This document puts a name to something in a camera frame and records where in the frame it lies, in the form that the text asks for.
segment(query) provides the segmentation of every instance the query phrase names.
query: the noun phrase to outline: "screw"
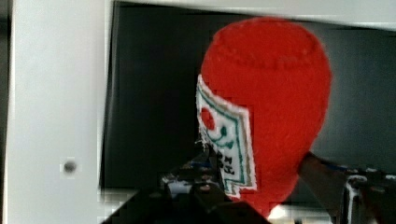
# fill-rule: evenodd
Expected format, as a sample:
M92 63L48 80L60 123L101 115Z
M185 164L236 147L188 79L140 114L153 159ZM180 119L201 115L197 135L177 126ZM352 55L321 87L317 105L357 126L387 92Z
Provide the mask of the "screw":
M210 186L204 185L199 188L201 191L210 191Z
M76 171L77 165L73 161L68 161L64 164L64 171L71 174Z

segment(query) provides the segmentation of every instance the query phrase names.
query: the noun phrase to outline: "hole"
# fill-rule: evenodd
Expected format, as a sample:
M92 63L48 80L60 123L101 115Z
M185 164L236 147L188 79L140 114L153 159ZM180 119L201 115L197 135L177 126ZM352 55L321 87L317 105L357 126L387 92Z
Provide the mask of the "hole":
M72 174L76 171L77 165L73 161L68 161L64 164L64 171L68 174Z

